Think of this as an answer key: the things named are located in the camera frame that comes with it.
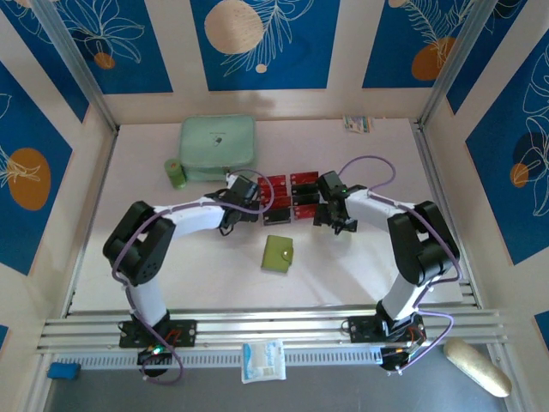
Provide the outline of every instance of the green cosmetic bag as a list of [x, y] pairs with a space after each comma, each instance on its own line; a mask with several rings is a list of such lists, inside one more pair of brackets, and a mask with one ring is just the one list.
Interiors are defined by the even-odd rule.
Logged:
[[225, 180], [228, 172], [254, 166], [256, 121], [252, 116], [194, 116], [181, 127], [179, 159], [187, 180]]

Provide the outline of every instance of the green wallet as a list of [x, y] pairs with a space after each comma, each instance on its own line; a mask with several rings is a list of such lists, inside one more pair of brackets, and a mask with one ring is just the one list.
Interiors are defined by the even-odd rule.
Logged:
[[270, 234], [267, 236], [261, 268], [288, 272], [293, 260], [293, 239]]

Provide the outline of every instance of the gray floor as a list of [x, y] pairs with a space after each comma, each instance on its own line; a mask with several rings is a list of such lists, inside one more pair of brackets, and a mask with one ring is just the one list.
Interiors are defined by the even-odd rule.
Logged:
[[403, 376], [381, 367], [289, 367], [286, 381], [243, 385], [240, 370], [188, 369], [172, 387], [143, 382], [136, 371], [82, 371], [78, 380], [51, 387], [47, 412], [238, 411], [417, 412], [504, 411], [451, 365], [441, 348]]

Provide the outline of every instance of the green pouch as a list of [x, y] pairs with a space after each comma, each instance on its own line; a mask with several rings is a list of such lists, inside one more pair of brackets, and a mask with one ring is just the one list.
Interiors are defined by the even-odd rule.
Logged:
[[252, 116], [195, 116], [181, 126], [179, 159], [187, 180], [225, 180], [253, 167], [256, 122]]
[[263, 252], [262, 269], [288, 272], [293, 260], [293, 239], [270, 234]]

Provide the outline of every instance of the white package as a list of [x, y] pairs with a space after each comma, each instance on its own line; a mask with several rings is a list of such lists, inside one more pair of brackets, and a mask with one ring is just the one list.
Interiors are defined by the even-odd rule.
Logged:
[[282, 340], [242, 345], [242, 383], [286, 380], [286, 359]]

